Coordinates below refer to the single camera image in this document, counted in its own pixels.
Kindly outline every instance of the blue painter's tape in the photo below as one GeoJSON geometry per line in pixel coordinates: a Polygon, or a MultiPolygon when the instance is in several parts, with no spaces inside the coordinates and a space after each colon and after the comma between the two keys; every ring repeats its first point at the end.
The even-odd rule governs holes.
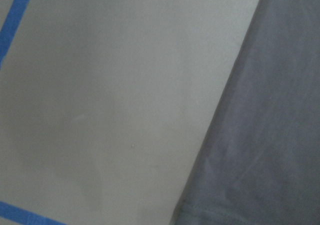
{"type": "Polygon", "coordinates": [[[0,217],[22,225],[65,225],[3,201],[0,201],[0,217]]]}
{"type": "Polygon", "coordinates": [[[6,16],[0,31],[0,69],[10,44],[14,39],[19,23],[24,15],[29,0],[13,0],[11,8],[6,16]]]}

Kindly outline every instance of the blue tape strip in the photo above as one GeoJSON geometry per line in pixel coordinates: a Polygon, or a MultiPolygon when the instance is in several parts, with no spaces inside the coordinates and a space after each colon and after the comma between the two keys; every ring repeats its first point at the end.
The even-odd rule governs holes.
{"type": "Polygon", "coordinates": [[[10,44],[14,39],[19,23],[24,15],[29,0],[13,0],[9,13],[0,31],[0,69],[10,44]]]}
{"type": "Polygon", "coordinates": [[[0,201],[0,217],[22,225],[65,225],[3,201],[0,201]]]}

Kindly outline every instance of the blue tape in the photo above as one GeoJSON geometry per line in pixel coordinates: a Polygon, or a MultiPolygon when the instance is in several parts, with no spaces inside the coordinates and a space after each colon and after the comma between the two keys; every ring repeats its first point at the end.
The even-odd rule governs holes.
{"type": "Polygon", "coordinates": [[[0,217],[22,225],[65,225],[50,218],[0,201],[0,217]]]}
{"type": "Polygon", "coordinates": [[[24,15],[29,0],[13,0],[9,13],[0,31],[0,69],[10,44],[14,39],[19,23],[24,15]]]}

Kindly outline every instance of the gray fabric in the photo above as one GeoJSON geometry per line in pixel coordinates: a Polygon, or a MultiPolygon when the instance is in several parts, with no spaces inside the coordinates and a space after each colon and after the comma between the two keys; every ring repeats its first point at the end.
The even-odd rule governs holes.
{"type": "Polygon", "coordinates": [[[260,0],[176,225],[320,224],[320,0],[260,0]]]}

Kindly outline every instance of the white surface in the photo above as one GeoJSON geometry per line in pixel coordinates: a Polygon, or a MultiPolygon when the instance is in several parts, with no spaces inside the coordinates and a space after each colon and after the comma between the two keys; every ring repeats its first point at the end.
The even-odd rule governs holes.
{"type": "Polygon", "coordinates": [[[257,2],[31,0],[0,71],[0,200],[167,225],[257,2]]]}

